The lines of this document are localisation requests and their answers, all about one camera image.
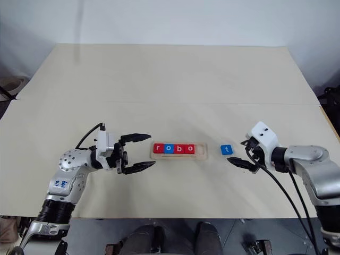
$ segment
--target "person's leg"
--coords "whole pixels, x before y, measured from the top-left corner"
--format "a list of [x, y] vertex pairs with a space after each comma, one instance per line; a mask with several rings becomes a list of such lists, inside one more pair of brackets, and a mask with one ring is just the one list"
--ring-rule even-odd
[[216, 228], [210, 223], [198, 225], [195, 255], [223, 255], [221, 240]]
[[146, 225], [137, 228], [127, 237], [119, 255], [132, 255], [150, 253], [152, 240], [154, 239], [154, 226]]

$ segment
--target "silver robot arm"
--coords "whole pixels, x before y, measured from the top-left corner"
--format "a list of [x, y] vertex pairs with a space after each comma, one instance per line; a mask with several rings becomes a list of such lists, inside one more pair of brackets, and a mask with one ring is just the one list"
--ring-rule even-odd
[[[340, 168], [329, 159], [328, 151], [320, 146], [282, 147], [276, 134], [259, 122], [241, 144], [253, 152], [253, 159], [268, 170], [300, 176], [322, 225], [328, 254], [340, 254]], [[253, 173], [259, 169], [241, 158], [229, 158], [232, 164]]]
[[155, 163], [147, 161], [126, 167], [128, 156], [124, 151], [125, 143], [143, 141], [151, 136], [123, 135], [114, 143], [113, 135], [105, 131], [104, 123], [97, 126], [100, 130], [95, 146], [81, 149], [78, 144], [76, 149], [68, 150], [60, 156], [57, 172], [49, 182], [42, 209], [26, 231], [20, 246], [15, 247], [11, 254], [66, 254], [67, 243], [62, 238], [70, 228], [71, 214], [86, 187], [88, 174], [102, 168], [107, 171], [117, 168], [118, 173], [131, 174]]

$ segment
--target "white table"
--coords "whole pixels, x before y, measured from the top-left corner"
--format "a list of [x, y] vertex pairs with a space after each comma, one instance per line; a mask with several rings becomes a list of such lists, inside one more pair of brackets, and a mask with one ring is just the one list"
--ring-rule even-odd
[[[95, 124], [147, 161], [153, 141], [206, 142], [205, 161], [159, 160], [138, 174], [97, 171], [74, 217], [296, 217], [262, 171], [220, 153], [264, 121], [284, 146], [320, 145], [340, 164], [340, 145], [285, 47], [57, 45], [0, 121], [0, 214], [36, 216], [60, 154]], [[93, 145], [94, 136], [84, 145]], [[302, 210], [288, 175], [275, 173]], [[311, 216], [315, 210], [297, 178]]]

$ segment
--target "cable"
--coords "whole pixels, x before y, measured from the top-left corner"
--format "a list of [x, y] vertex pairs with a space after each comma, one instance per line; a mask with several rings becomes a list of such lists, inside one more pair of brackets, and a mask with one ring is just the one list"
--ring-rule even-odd
[[314, 229], [313, 229], [313, 226], [312, 226], [312, 222], [311, 222], [311, 220], [310, 220], [310, 216], [309, 216], [309, 213], [308, 213], [306, 204], [304, 203], [304, 200], [303, 200], [303, 198], [302, 198], [302, 195], [301, 195], [301, 192], [300, 192], [300, 190], [299, 190], [299, 187], [298, 187], [298, 185], [297, 185], [297, 183], [296, 183], [296, 180], [295, 180], [295, 178], [294, 178], [294, 176], [293, 176], [293, 173], [292, 173], [291, 171], [288, 171], [288, 173], [289, 173], [289, 176], [290, 176], [291, 179], [292, 179], [292, 182], [293, 182], [293, 184], [294, 184], [294, 187], [295, 187], [295, 189], [296, 189], [296, 192], [297, 192], [297, 194], [299, 195], [300, 201], [301, 201], [302, 206], [303, 206], [304, 213], [306, 214], [306, 218], [307, 218], [307, 222], [308, 222], [308, 225], [309, 225], [309, 230], [310, 230], [310, 233], [311, 233], [311, 237], [312, 237], [313, 240], [314, 240], [314, 250], [315, 250], [315, 253], [316, 253], [317, 255], [319, 255], [320, 252], [319, 252], [319, 249], [318, 249], [317, 240], [316, 240], [316, 237], [315, 237]]
[[274, 180], [274, 182], [279, 186], [279, 188], [282, 190], [282, 192], [286, 195], [286, 197], [287, 197], [287, 199], [289, 200], [289, 202], [291, 203], [291, 205], [292, 205], [292, 207], [293, 207], [293, 209], [294, 209], [294, 211], [295, 211], [297, 217], [299, 218], [299, 221], [300, 221], [300, 223], [301, 223], [301, 225], [302, 225], [304, 231], [306, 232], [306, 234], [307, 234], [309, 240], [312, 242], [312, 244], [314, 244], [314, 241], [313, 241], [311, 235], [309, 234], [309, 232], [308, 232], [306, 226], [304, 225], [304, 223], [303, 223], [303, 221], [302, 221], [302, 218], [301, 218], [301, 215], [300, 215], [298, 209], [296, 208], [296, 206], [295, 206], [293, 200], [291, 199], [291, 197], [289, 196], [289, 194], [287, 193], [287, 191], [285, 190], [285, 188], [281, 185], [281, 183], [279, 182], [279, 180], [278, 180], [275, 176], [273, 176], [273, 174], [272, 174], [265, 166], [262, 166], [262, 165], [261, 165], [260, 163], [258, 163], [255, 159], [253, 159], [253, 157], [252, 157], [252, 156], [250, 155], [250, 153], [249, 153], [249, 150], [245, 150], [245, 153], [246, 153], [247, 156], [250, 158], [250, 160], [253, 161], [253, 163], [254, 163], [255, 165], [257, 165], [258, 167], [260, 167], [263, 171], [265, 171], [265, 172], [266, 172], [266, 173]]
[[103, 122], [100, 122], [97, 125], [95, 125], [89, 132], [86, 133], [86, 135], [83, 136], [83, 138], [78, 142], [78, 144], [75, 146], [75, 148], [79, 149], [79, 147], [84, 142], [86, 137], [88, 137], [90, 135], [90, 133], [92, 133], [94, 130], [96, 130], [97, 128], [99, 128], [100, 126], [103, 126], [103, 125], [104, 125]]

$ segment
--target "table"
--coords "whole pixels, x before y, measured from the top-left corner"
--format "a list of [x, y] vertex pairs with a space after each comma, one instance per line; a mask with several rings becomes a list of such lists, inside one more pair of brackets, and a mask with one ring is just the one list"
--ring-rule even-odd
[[[282, 145], [320, 145], [340, 164], [339, 141], [285, 47], [58, 44], [17, 99], [0, 121], [3, 215], [36, 216], [60, 155], [99, 122], [116, 139], [152, 135], [127, 144], [130, 163], [149, 160], [153, 141], [206, 142], [209, 158], [91, 173], [73, 217], [296, 217], [264, 172], [220, 153], [231, 144], [246, 158], [240, 142], [258, 121]], [[301, 211], [289, 176], [275, 175]]]

